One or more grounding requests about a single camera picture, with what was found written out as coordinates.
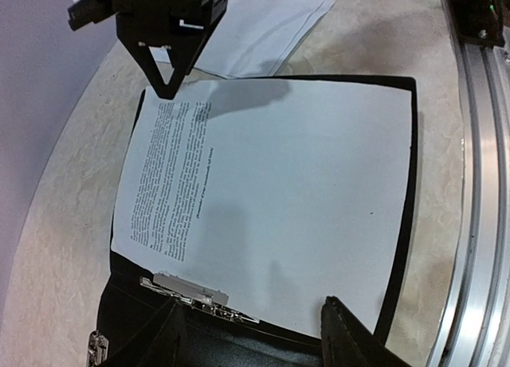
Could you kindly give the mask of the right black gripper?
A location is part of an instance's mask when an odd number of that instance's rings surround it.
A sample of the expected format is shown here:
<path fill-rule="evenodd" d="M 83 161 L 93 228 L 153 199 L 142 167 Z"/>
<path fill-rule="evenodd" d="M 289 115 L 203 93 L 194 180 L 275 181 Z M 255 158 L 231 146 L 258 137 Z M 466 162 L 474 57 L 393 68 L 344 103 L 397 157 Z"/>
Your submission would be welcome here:
<path fill-rule="evenodd" d="M 173 67 L 167 83 L 146 43 L 129 29 L 117 25 L 117 37 L 141 68 L 158 97 L 172 100 L 185 76 L 189 75 L 205 48 L 228 0 L 112 0 L 117 15 L 133 17 L 137 23 L 165 26 L 163 45 Z"/>

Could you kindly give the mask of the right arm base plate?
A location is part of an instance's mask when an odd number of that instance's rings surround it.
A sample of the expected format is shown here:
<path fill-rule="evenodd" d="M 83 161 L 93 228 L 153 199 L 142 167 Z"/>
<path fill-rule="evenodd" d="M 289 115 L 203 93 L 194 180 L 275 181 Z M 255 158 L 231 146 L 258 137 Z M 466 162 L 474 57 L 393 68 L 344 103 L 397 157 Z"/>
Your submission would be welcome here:
<path fill-rule="evenodd" d="M 446 0 L 457 39 L 481 47 L 505 46 L 509 0 Z"/>

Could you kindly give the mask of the white printed sheet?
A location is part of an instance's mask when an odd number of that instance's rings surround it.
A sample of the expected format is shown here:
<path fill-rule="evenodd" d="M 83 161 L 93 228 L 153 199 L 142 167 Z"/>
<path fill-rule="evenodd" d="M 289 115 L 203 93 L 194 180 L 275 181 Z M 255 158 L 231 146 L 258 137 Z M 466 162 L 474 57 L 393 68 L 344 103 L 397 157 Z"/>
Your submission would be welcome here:
<path fill-rule="evenodd" d="M 113 253 L 254 323 L 318 337 L 334 295 L 386 334 L 414 215 L 413 79 L 201 80 L 140 101 Z"/>

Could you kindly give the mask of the white paper stack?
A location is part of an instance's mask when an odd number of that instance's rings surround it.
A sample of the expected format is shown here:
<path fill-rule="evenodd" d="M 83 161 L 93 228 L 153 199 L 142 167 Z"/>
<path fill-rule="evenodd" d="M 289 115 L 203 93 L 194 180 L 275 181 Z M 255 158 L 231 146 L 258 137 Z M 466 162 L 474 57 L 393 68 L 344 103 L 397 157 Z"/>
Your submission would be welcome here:
<path fill-rule="evenodd" d="M 273 76 L 335 0 L 228 0 L 194 68 L 225 79 Z"/>

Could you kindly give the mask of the black clip folder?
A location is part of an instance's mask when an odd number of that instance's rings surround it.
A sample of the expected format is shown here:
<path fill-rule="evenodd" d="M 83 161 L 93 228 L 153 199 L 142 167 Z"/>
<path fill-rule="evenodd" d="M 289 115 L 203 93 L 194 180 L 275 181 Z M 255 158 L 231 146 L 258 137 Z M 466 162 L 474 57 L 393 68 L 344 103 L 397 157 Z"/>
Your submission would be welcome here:
<path fill-rule="evenodd" d="M 418 93 L 416 80 L 408 76 L 315 75 L 304 76 L 316 84 L 375 84 L 402 89 L 411 94 L 410 163 L 398 242 L 374 338 L 385 345 L 403 285 L 409 253 L 418 168 Z M 108 355 L 124 355 L 128 345 L 135 352 L 147 344 L 145 329 L 165 303 L 166 296 L 139 284 L 149 271 L 112 252 L 110 277 L 100 298 L 96 328 L 108 340 Z M 177 366 L 320 366 L 321 342 L 263 322 L 255 326 L 228 322 L 189 307 L 183 309 L 186 340 L 180 345 Z"/>

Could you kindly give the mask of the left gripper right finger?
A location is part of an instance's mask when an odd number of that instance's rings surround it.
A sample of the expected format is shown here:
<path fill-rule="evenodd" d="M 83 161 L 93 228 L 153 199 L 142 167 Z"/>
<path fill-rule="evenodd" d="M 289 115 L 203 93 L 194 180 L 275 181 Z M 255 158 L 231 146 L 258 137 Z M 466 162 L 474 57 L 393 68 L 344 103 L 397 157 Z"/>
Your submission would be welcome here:
<path fill-rule="evenodd" d="M 335 296 L 328 296 L 320 312 L 324 366 L 405 367 Z"/>

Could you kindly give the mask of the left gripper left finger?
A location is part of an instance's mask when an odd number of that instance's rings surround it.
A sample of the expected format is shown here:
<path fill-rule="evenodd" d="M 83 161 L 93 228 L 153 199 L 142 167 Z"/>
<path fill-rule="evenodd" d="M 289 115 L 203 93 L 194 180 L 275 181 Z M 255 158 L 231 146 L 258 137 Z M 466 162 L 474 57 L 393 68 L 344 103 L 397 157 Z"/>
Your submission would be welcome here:
<path fill-rule="evenodd" d="M 107 359 L 107 366 L 181 366 L 186 343 L 184 309 L 168 299 L 121 350 Z"/>

